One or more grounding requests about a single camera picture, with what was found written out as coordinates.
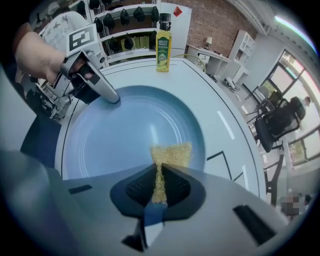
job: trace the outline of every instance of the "blue plate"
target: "blue plate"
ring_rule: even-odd
[[[152,164],[150,147],[191,142],[190,168],[203,172],[201,128],[189,108],[172,94],[149,86],[117,90],[121,102],[93,101],[77,118],[64,146],[68,179],[119,172]]]

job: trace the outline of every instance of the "cable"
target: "cable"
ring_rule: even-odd
[[[191,55],[191,54],[178,54],[176,56],[173,56],[172,58],[176,58],[176,57],[179,57],[179,56],[191,56],[191,57],[194,57],[194,58],[198,59],[203,65],[203,72],[206,73],[206,65],[205,65],[205,63],[200,58],[198,58],[197,56],[194,56],[194,55]]]

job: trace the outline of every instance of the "floor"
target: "floor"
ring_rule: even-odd
[[[246,97],[249,95],[249,92],[240,84],[236,84],[236,86],[239,87],[239,91],[232,92],[229,90],[227,86],[224,85],[222,81],[217,82],[218,86],[225,92],[225,94],[231,99],[231,101],[234,103],[234,105],[237,107],[243,118],[246,122],[248,122],[250,119],[252,119],[256,114],[250,114],[255,111],[255,108],[257,106],[257,102],[253,97],[250,97],[249,99],[245,100]],[[248,126],[250,127],[251,131],[254,132],[254,124],[253,121],[250,121],[248,123]],[[271,150],[269,153],[266,153],[262,146],[257,144],[257,148],[259,150],[259,154],[262,161],[262,166],[266,170],[268,180],[270,181],[272,177],[275,174],[277,163],[280,158],[280,152],[278,149]],[[283,161],[282,168],[280,171],[279,181],[277,184],[277,199],[279,200],[281,197],[287,196],[288,188],[286,183],[286,177],[287,177],[287,168],[285,160]],[[271,194],[266,194],[266,201],[268,203],[271,202]]]

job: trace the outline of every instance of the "lamp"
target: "lamp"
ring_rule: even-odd
[[[212,37],[207,37],[207,39],[206,39],[206,44],[205,44],[205,49],[207,49],[207,50],[209,50],[209,45],[211,45],[212,44]]]

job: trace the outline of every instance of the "ceiling light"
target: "ceiling light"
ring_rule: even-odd
[[[302,39],[304,41],[306,41],[310,46],[311,48],[315,51],[316,55],[318,55],[318,52],[316,50],[316,47],[315,45],[312,43],[311,39],[306,35],[304,34],[303,32],[301,32],[299,29],[297,29],[294,25],[292,25],[291,23],[289,23],[288,21],[278,17],[278,16],[275,16],[275,19],[277,22],[287,26],[289,29],[293,30],[294,32],[296,32],[300,37],[302,37]]]

